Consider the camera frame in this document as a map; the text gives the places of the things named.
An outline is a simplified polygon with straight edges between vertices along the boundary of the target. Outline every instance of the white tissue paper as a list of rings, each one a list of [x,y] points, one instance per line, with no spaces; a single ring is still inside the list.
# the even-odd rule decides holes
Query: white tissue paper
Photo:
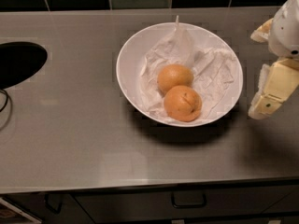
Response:
[[[157,77],[160,70],[171,63],[192,69],[192,87],[202,98],[199,119],[205,119],[221,100],[229,85],[234,82],[236,57],[228,49],[202,49],[194,41],[178,18],[174,32],[163,37],[145,56],[140,73],[140,93],[144,109],[159,120],[171,123],[164,110],[164,96],[160,93]]]

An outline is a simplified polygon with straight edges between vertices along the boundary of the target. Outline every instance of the orange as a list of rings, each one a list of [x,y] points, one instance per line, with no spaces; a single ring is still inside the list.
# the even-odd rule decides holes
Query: orange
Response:
[[[191,87],[175,86],[164,97],[164,109],[173,119],[193,121],[200,115],[202,99]]]
[[[193,73],[191,69],[182,64],[169,64],[162,68],[158,74],[158,87],[163,94],[178,85],[191,86]]]

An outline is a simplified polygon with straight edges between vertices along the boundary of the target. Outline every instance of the black hole in counter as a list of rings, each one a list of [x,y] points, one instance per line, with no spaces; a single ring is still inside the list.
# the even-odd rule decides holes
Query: black hole in counter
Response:
[[[0,89],[8,88],[33,76],[48,58],[46,50],[31,42],[0,45]]]

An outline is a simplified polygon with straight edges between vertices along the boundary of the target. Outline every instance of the white bowl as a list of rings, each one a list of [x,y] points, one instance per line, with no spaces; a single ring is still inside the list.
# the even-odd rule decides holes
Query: white bowl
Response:
[[[130,39],[123,45],[117,60],[117,79],[121,90],[128,101],[142,114],[153,120],[178,127],[194,127],[208,124],[227,114],[235,106],[240,97],[243,86],[243,73],[238,59],[236,59],[237,69],[234,82],[230,84],[230,87],[226,90],[223,98],[211,110],[205,119],[198,118],[192,122],[167,122],[151,116],[150,112],[144,110],[142,105],[141,94],[139,90],[139,79],[142,65],[144,64],[145,55],[159,40],[161,40],[162,37],[174,31],[176,27],[175,25],[176,24],[174,22],[153,25],[130,37]],[[193,37],[195,46],[199,46],[203,49],[227,49],[235,56],[233,50],[217,35],[214,35],[206,29],[191,24],[180,23],[180,25],[185,26],[187,31]]]

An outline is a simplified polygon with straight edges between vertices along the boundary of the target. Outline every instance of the countertop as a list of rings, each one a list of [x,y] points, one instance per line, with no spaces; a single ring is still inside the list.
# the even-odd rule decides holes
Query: countertop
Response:
[[[49,58],[7,89],[0,113],[0,193],[299,177],[298,92],[271,118],[248,109],[263,63],[251,32],[277,7],[0,14],[0,43],[32,41]],[[150,25],[201,26],[226,41],[244,73],[241,97],[216,122],[169,127],[135,110],[116,79],[122,45]]]

